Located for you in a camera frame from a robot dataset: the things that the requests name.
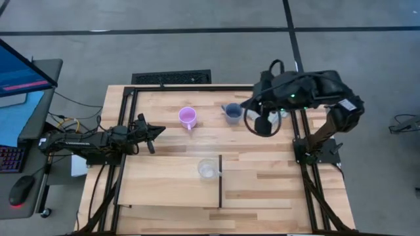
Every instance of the wooden board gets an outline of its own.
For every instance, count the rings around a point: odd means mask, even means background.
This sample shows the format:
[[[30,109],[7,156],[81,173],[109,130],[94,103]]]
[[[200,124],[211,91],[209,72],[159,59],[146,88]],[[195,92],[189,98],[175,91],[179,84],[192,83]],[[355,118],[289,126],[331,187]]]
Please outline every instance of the wooden board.
[[[109,86],[102,125],[117,124],[123,86]],[[244,126],[231,127],[224,121],[221,104],[242,102],[250,92],[141,92],[136,114],[143,112],[146,121],[165,125],[155,141],[156,155],[166,157],[218,157],[223,163],[222,209],[199,207],[133,206],[121,208],[117,233],[310,233],[308,210],[299,165],[294,161],[291,141],[294,138],[290,117],[271,138],[251,134]],[[189,134],[177,121],[178,110],[192,106],[198,113],[198,126]],[[311,132],[325,122],[324,109],[308,109]],[[304,134],[300,124],[301,135]],[[153,156],[146,144],[140,144],[141,156]],[[354,222],[343,178],[333,166],[318,165],[326,201],[349,227]],[[80,214],[86,216],[87,205],[96,178],[89,170],[83,192]],[[106,174],[101,177],[104,183]],[[105,185],[97,192],[102,197]],[[316,206],[318,227],[322,229],[319,206]],[[86,218],[79,215],[81,225]],[[107,227],[109,229],[110,213]]]
[[[203,157],[129,156],[118,203],[169,207],[219,206],[219,178],[203,180]]]

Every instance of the gray carpet floor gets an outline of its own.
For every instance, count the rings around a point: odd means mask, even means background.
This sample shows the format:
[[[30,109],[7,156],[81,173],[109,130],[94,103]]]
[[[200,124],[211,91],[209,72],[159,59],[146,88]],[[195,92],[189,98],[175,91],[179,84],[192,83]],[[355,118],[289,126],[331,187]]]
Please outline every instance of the gray carpet floor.
[[[415,0],[289,0],[295,27],[420,26]],[[86,31],[171,28],[287,27],[281,0],[12,0],[2,31]],[[256,83],[276,58],[295,69],[288,32],[121,35],[15,35],[3,40],[24,56],[64,61],[58,92],[102,104],[108,85],[132,73],[211,69],[213,83]],[[338,134],[345,184],[356,227],[418,235],[420,135],[391,135],[399,113],[419,114],[420,31],[297,33],[305,71],[336,69],[366,102],[348,134]],[[51,112],[94,114],[54,97]],[[85,122],[93,127],[95,121]],[[58,235],[75,222],[84,181],[53,186],[53,214],[1,220],[0,235]]]

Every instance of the monitor screen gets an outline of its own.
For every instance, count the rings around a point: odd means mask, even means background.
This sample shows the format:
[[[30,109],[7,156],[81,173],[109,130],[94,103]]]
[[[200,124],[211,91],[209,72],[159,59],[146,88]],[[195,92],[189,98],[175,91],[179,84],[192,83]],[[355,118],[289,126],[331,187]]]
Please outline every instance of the monitor screen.
[[[51,88],[54,81],[18,54],[4,41],[0,42],[0,97]]]

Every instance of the pink cup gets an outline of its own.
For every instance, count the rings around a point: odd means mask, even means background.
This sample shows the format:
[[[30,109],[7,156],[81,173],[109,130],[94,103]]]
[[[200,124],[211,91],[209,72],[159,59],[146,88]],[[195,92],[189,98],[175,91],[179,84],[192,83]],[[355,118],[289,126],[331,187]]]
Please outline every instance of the pink cup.
[[[197,124],[197,113],[190,107],[182,108],[178,114],[179,121],[184,128],[191,130]]]

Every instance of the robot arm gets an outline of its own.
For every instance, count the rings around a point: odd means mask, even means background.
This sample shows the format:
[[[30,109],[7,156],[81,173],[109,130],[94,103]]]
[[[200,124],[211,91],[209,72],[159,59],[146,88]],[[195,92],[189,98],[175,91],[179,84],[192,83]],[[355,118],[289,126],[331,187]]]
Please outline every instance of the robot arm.
[[[329,112],[325,125],[306,137],[306,151],[312,153],[335,133],[348,132],[357,125],[364,113],[363,101],[341,81],[336,71],[287,71],[275,77],[271,73],[272,66],[261,73],[260,82],[254,85],[253,97],[241,104],[245,112],[250,109],[260,115],[255,120],[254,133],[266,137],[275,135],[271,133],[268,121],[270,112],[317,108],[327,104]]]
[[[61,132],[47,133],[39,143],[39,149],[45,154],[68,149],[85,158],[87,165],[119,165],[121,154],[138,153],[138,143],[146,142],[150,153],[154,153],[152,141],[166,127],[146,123],[143,114],[126,126],[116,126],[104,132],[87,134],[68,134]]]

